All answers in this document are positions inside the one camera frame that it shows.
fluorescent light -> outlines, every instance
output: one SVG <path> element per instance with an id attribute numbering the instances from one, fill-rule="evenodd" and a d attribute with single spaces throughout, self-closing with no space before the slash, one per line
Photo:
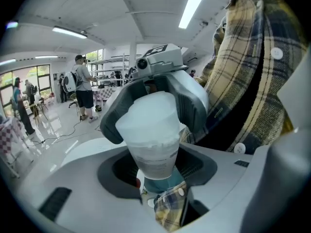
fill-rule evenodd
<path id="1" fill-rule="evenodd" d="M 12 62 L 15 62 L 15 61 L 16 61 L 16 59 L 2 61 L 2 62 L 0 62 L 0 66 L 5 65 L 5 64 L 9 64 L 9 63 L 12 63 Z"/>
<path id="2" fill-rule="evenodd" d="M 69 35 L 72 35 L 72 36 L 75 36 L 75 37 L 78 37 L 78 38 L 81 38 L 81 39 L 86 39 L 87 38 L 87 36 L 84 35 L 84 34 L 76 33 L 74 31 L 71 31 L 71 30 L 68 30 L 68 29 L 62 29 L 62 28 L 59 28 L 59 27 L 54 27 L 53 31 L 54 32 L 59 32 L 59 33 L 69 34 Z"/>
<path id="3" fill-rule="evenodd" d="M 16 28 L 18 26 L 17 21 L 10 21 L 6 24 L 6 29 Z"/>
<path id="4" fill-rule="evenodd" d="M 202 0 L 188 0 L 183 16 L 181 17 L 179 28 L 186 29 L 191 18 Z"/>
<path id="5" fill-rule="evenodd" d="M 36 56 L 35 59 L 57 58 L 57 55 Z"/>

floor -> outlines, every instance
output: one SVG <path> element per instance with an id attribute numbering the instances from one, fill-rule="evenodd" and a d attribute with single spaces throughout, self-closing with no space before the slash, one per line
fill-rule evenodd
<path id="1" fill-rule="evenodd" d="M 30 116 L 35 134 L 30 137 L 31 139 L 27 138 L 26 144 L 29 148 L 26 152 L 29 151 L 34 161 L 30 163 L 26 157 L 18 158 L 21 177 L 11 179 L 13 190 L 18 196 L 27 197 L 33 187 L 61 166 L 66 155 L 75 147 L 88 140 L 104 137 L 98 129 L 100 112 L 93 111 L 99 117 L 97 121 L 89 123 L 85 120 L 79 123 L 76 106 L 72 105 L 68 108 L 69 104 L 70 101 L 67 101 L 48 106 L 48 110 L 44 109 L 48 120 L 40 115 L 38 126 L 33 116 Z"/>

